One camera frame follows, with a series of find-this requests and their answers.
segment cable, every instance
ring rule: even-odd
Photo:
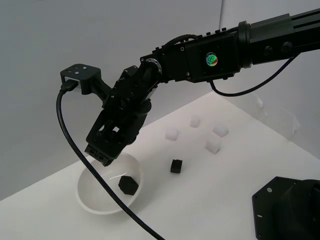
[[[79,150],[73,139],[71,138],[66,125],[65,121],[62,116],[62,110],[61,110],[61,102],[62,97],[67,91],[71,91],[71,88],[75,88],[78,83],[76,81],[75,86],[73,85],[68,90],[61,89],[57,99],[56,99],[56,114],[58,117],[58,121],[61,127],[61,130],[67,140],[67,142],[70,144],[70,147],[73,149],[75,154],[80,158],[81,162],[86,166],[86,168],[92,173],[92,175],[97,179],[97,181],[101,184],[101,186],[106,190],[106,192],[111,196],[111,198],[119,205],[120,208],[125,211],[126,214],[128,214],[137,224],[139,224],[144,230],[146,230],[149,234],[151,234],[155,239],[157,240],[165,240],[163,237],[161,237],[158,233],[156,233],[153,229],[151,229],[147,224],[145,224],[134,212],[132,212],[121,200],[120,198],[115,194],[115,192],[108,186],[108,184],[105,182],[105,180],[99,175],[99,173],[95,170],[95,168],[90,164],[90,162],[86,159],[86,157],[82,154],[82,152]]]
[[[194,35],[194,34],[185,34],[185,35],[181,35],[181,36],[178,36],[170,41],[168,41],[162,48],[167,48],[167,47],[171,47],[177,43],[180,43],[182,41],[186,41],[186,40],[189,40],[189,39],[197,39],[198,36],[197,35]]]
[[[239,96],[243,96],[243,95],[246,95],[246,94],[249,94],[249,93],[252,93],[253,91],[261,88],[262,86],[266,85],[267,83],[269,83],[271,80],[273,80],[276,76],[278,76],[290,63],[292,63],[292,61],[298,56],[296,55],[295,57],[293,58],[290,58],[288,61],[285,62],[285,64],[279,68],[278,71],[276,71],[271,77],[269,77],[267,80],[263,81],[262,83],[258,84],[257,86],[253,87],[253,88],[250,88],[248,90],[245,90],[245,91],[241,91],[241,92],[237,92],[237,93],[225,93],[225,92],[221,92],[219,91],[215,84],[214,84],[214,81],[211,80],[209,83],[211,85],[211,88],[212,90],[216,93],[216,94],[219,94],[221,96],[224,96],[224,97],[239,97]]]

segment white bowl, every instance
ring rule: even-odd
[[[91,164],[115,194],[129,207],[139,195],[143,185],[143,172],[138,160],[127,153],[121,153],[109,166],[104,167],[97,160],[92,161]],[[124,175],[132,177],[139,185],[133,196],[124,194],[118,186],[121,176]],[[75,197],[81,207],[93,214],[108,215],[122,210],[87,168],[79,177]]]

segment logo sticker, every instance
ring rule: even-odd
[[[206,64],[208,64],[208,66],[210,66],[210,67],[213,67],[213,66],[217,65],[217,63],[218,63],[218,58],[213,52],[209,52],[205,56],[205,60],[206,60]]]

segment white wall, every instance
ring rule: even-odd
[[[0,2],[0,200],[74,163],[58,125],[61,70],[101,68],[113,86],[122,70],[178,35],[219,27],[221,0],[3,0]],[[160,85],[150,123],[210,91],[208,84]],[[101,110],[94,95],[63,98],[81,150]]]
[[[235,27],[290,13],[291,16],[320,8],[319,0],[225,0],[221,26]],[[276,79],[255,92],[228,100],[253,117],[287,137],[317,158],[320,158],[320,51],[301,54]],[[251,88],[271,76],[284,61],[242,69],[228,81],[217,81],[224,92]],[[263,109],[256,106],[257,96]],[[292,134],[295,116],[301,127]]]

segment bowl rim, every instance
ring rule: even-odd
[[[135,194],[132,196],[132,198],[130,199],[129,203],[126,204],[127,207],[129,207],[135,200],[136,198],[138,197],[139,193],[141,192],[141,188],[142,188],[142,185],[144,183],[144,174],[143,174],[143,171],[142,171],[142,168],[141,168],[141,165],[140,165],[140,162],[134,157],[132,156],[131,154],[129,153],[126,153],[126,152],[122,152],[120,155],[125,155],[125,156],[130,156],[131,158],[133,158],[137,163],[138,163],[138,169],[139,169],[139,175],[140,175],[140,182],[139,182],[139,187],[138,189],[136,190]],[[96,159],[93,158],[93,160],[89,160],[90,163],[94,162],[94,161],[98,161]],[[88,207],[87,205],[85,205],[80,196],[79,196],[79,180],[82,176],[82,174],[84,173],[84,171],[86,170],[87,168],[84,167],[84,169],[82,170],[78,180],[77,180],[77,184],[76,184],[76,188],[75,188],[75,198],[77,200],[77,202],[79,203],[79,205],[84,209],[86,210],[87,212],[89,213],[92,213],[92,214],[96,214],[96,215],[109,215],[109,214],[114,214],[114,213],[118,213],[120,211],[122,211],[123,209],[119,206],[117,209],[114,209],[114,210],[110,210],[110,211],[98,211],[98,210],[94,210],[94,209],[91,209],[90,207]]]

